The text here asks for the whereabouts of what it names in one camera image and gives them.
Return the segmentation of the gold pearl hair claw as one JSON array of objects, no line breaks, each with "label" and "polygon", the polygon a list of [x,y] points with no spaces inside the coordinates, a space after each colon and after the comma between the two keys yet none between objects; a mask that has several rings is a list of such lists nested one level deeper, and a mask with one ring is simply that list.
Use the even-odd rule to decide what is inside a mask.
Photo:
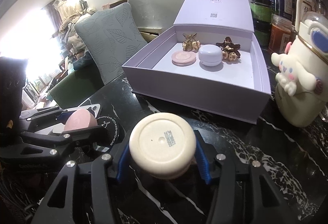
[{"label": "gold pearl hair claw", "polygon": [[183,34],[185,40],[182,43],[183,51],[186,52],[198,52],[201,47],[199,40],[196,40],[197,34]]}]

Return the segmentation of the white smartphone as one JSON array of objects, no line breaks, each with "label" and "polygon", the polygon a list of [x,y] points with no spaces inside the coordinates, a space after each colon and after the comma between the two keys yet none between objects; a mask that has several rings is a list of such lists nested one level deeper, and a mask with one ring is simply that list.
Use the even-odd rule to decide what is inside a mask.
[{"label": "white smartphone", "polygon": [[[69,109],[66,109],[66,113],[73,113],[76,110],[79,109],[86,109],[89,110],[90,113],[96,118],[99,115],[101,105],[99,103],[96,104],[91,104],[91,105],[86,105],[86,106],[81,106],[81,107],[72,107]],[[62,122],[57,122],[51,126],[48,126],[46,128],[43,128],[39,131],[36,131],[36,134],[41,134],[41,135],[49,135],[51,132],[54,134],[61,134],[64,130],[65,123],[66,123],[66,118]]]}]

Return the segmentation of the white cartoon dog water bottle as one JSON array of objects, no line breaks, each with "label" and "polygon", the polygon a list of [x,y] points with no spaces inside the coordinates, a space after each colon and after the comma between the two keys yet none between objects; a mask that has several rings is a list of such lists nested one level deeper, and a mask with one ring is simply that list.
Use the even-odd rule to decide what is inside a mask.
[{"label": "white cartoon dog water bottle", "polygon": [[302,13],[297,0],[294,41],[282,54],[272,53],[279,68],[275,100],[283,117],[296,127],[309,126],[327,104],[327,18]]}]

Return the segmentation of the dark purple label jar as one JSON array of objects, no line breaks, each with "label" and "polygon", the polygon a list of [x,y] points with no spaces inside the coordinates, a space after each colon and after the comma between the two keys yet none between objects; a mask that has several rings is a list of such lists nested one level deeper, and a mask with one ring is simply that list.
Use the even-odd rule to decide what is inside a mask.
[{"label": "dark purple label jar", "polygon": [[275,0],[275,14],[292,21],[293,0]]}]

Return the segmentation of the grey leaf pattern cushion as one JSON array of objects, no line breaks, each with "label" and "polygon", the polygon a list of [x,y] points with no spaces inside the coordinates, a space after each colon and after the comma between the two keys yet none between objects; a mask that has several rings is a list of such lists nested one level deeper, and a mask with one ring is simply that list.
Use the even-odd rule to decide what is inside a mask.
[{"label": "grey leaf pattern cushion", "polygon": [[104,84],[122,74],[122,65],[147,45],[127,2],[97,11],[76,23],[74,28],[97,65]]}]

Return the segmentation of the brown pearl hair claw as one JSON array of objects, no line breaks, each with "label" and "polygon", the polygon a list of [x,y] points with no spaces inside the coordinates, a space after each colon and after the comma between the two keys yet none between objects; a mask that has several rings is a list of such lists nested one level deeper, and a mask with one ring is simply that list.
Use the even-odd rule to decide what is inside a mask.
[{"label": "brown pearl hair claw", "polygon": [[232,42],[230,37],[225,37],[223,42],[217,42],[218,46],[222,50],[222,59],[226,61],[236,61],[241,57],[239,52],[241,46],[240,44],[235,44]]}]

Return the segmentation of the orange spice jar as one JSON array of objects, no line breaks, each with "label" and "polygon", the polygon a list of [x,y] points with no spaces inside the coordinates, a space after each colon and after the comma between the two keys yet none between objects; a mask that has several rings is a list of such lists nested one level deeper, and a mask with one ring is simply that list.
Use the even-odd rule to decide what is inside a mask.
[{"label": "orange spice jar", "polygon": [[290,41],[292,22],[279,15],[273,14],[271,19],[271,36],[269,52],[281,54]]}]

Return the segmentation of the pink round blush compact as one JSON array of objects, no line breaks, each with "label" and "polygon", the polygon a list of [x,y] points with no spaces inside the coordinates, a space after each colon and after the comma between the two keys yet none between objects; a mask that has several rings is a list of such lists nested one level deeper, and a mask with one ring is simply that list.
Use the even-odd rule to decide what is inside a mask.
[{"label": "pink round blush compact", "polygon": [[172,54],[171,60],[176,66],[188,66],[196,62],[196,54],[188,51],[177,51]]}]

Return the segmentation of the lavender open gift box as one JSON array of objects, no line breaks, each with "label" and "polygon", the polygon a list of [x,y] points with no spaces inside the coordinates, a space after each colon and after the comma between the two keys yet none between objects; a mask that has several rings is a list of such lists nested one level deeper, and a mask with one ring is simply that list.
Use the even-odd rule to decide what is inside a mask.
[{"label": "lavender open gift box", "polygon": [[138,94],[252,124],[271,95],[248,0],[184,0],[123,70]]}]

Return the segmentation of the green black lid jar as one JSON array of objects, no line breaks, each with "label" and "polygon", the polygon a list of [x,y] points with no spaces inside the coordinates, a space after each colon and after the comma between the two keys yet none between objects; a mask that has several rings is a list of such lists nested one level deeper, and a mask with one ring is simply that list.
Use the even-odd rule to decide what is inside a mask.
[{"label": "green black lid jar", "polygon": [[271,36],[271,1],[250,0],[254,33],[262,48],[268,48]]}]

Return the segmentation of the black round tin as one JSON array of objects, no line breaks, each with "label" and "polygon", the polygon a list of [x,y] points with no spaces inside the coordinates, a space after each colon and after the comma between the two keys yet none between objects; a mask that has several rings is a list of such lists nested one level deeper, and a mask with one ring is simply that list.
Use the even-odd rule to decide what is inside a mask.
[{"label": "black round tin", "polygon": [[125,132],[118,120],[110,115],[103,115],[96,118],[98,125],[101,125],[107,132],[102,138],[93,144],[93,148],[99,152],[109,151],[115,144],[121,143]]}]

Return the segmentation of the lavender round case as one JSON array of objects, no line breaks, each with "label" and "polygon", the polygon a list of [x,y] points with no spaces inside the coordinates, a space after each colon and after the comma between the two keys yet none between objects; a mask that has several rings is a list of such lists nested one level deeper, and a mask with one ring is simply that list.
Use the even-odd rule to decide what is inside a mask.
[{"label": "lavender round case", "polygon": [[202,45],[198,50],[198,58],[204,66],[214,67],[222,62],[222,50],[216,45]]}]

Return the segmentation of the cream round jar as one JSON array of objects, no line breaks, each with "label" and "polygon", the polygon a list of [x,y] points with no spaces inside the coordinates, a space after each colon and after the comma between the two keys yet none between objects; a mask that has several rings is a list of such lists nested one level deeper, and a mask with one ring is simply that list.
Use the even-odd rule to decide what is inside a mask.
[{"label": "cream round jar", "polygon": [[144,117],[133,128],[129,149],[136,165],[155,178],[170,180],[183,175],[196,152],[190,124],[171,113]]}]

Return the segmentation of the pink round sponge case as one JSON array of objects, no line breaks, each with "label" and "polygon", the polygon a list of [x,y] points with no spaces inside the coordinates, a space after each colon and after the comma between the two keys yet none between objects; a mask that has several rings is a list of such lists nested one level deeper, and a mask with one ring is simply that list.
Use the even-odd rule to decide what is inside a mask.
[{"label": "pink round sponge case", "polygon": [[97,126],[96,118],[87,109],[75,111],[66,121],[63,131],[72,131]]}]

